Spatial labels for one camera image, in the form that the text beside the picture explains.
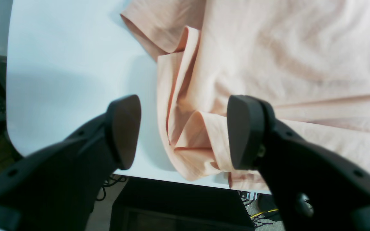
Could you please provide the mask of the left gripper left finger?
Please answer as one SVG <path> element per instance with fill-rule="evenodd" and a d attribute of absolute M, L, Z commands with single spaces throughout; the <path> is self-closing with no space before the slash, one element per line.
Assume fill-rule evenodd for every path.
<path fill-rule="evenodd" d="M 3 171 L 0 230 L 84 231 L 105 181 L 132 166 L 140 123 L 139 97 L 119 98 L 65 140 Z"/>

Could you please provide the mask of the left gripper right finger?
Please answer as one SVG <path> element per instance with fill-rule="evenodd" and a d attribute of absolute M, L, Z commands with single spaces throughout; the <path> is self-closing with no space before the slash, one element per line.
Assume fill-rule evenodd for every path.
<path fill-rule="evenodd" d="M 304 140 L 266 101 L 232 95 L 227 104 L 236 170 L 257 170 L 286 231 L 370 231 L 370 174 Z"/>

